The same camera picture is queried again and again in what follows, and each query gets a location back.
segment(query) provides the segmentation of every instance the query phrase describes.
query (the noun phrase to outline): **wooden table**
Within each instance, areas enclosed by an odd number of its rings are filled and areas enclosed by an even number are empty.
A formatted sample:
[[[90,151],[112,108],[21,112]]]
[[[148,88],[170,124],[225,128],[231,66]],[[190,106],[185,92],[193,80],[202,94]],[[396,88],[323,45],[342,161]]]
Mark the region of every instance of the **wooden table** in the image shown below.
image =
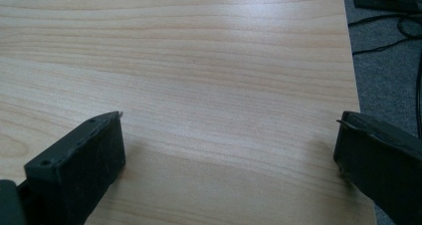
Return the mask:
[[[0,177],[123,111],[87,224],[374,224],[332,160],[358,100],[343,0],[0,0]]]

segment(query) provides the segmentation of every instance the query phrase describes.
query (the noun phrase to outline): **wood grain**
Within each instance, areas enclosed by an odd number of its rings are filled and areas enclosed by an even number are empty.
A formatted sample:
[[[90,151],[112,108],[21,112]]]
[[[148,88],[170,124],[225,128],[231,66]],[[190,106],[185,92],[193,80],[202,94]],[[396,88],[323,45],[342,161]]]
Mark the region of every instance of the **wood grain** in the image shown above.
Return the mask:
[[[0,177],[123,111],[87,224],[374,224],[332,161],[358,111],[342,0],[0,0]]]

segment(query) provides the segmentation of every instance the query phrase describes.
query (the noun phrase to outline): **black cable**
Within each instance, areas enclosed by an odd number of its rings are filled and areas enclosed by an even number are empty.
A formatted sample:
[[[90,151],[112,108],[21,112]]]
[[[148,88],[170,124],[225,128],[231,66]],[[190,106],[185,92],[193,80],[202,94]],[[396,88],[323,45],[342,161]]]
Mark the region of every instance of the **black cable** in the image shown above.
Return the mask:
[[[422,116],[421,116],[421,81],[422,81],[422,51],[418,68],[418,76],[416,78],[416,125],[418,129],[418,137],[422,137]]]
[[[369,17],[369,18],[365,18],[365,19],[362,19],[362,20],[359,20],[359,21],[356,21],[356,22],[353,22],[353,23],[349,23],[348,27],[353,27],[353,26],[366,24],[366,23],[370,23],[370,22],[374,22],[374,21],[382,20],[382,19],[387,19],[387,18],[399,18],[399,20],[397,22],[397,29],[405,37],[404,39],[401,39],[401,40],[394,42],[392,44],[384,45],[384,46],[377,47],[377,48],[374,48],[374,49],[368,49],[368,50],[361,50],[361,51],[353,52],[352,55],[355,56],[355,55],[365,54],[365,53],[381,52],[381,51],[384,51],[388,48],[394,47],[398,44],[401,44],[401,43],[404,43],[404,42],[407,42],[407,41],[422,40],[422,34],[413,35],[411,33],[408,33],[403,27],[404,21],[412,21],[416,24],[419,24],[422,28],[422,19],[417,17],[418,15],[422,15],[422,13],[387,14],[387,15]]]

